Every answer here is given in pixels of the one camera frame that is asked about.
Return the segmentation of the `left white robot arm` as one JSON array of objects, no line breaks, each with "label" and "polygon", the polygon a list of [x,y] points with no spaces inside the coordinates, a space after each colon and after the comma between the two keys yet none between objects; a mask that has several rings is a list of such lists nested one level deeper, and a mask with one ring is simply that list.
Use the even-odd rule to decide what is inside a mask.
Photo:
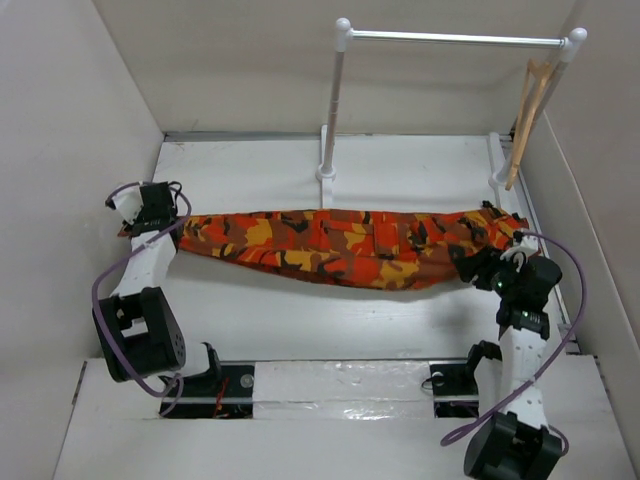
[{"label": "left white robot arm", "polygon": [[92,316],[114,381],[134,381],[158,396],[145,382],[158,375],[171,396],[196,392],[208,397],[223,382],[210,344],[204,345],[208,362],[194,365],[187,377],[165,375],[178,373],[187,360],[184,337],[162,290],[186,222],[179,202],[191,207],[176,181],[128,183],[108,195],[105,206],[121,216],[131,251],[94,281]]}]

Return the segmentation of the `orange camouflage trousers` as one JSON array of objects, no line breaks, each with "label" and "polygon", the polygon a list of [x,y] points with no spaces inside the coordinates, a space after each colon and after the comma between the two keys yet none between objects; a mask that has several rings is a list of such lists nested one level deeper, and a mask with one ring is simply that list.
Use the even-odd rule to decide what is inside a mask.
[{"label": "orange camouflage trousers", "polygon": [[529,222],[488,201],[476,210],[288,210],[192,215],[178,247],[296,280],[383,291],[452,280],[455,260],[504,251]]}]

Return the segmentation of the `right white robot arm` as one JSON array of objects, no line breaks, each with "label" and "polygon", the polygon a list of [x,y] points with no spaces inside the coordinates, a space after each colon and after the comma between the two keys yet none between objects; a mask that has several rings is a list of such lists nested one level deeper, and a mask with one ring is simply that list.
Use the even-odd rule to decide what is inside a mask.
[{"label": "right white robot arm", "polygon": [[515,254],[507,260],[491,249],[457,261],[456,268],[462,281],[500,298],[498,342],[474,345],[462,369],[471,392],[495,388],[495,397],[482,403],[487,419],[469,441],[464,473],[473,479],[547,479],[563,454],[563,440],[547,421],[536,380],[550,339],[544,307],[562,271],[545,257]]}]

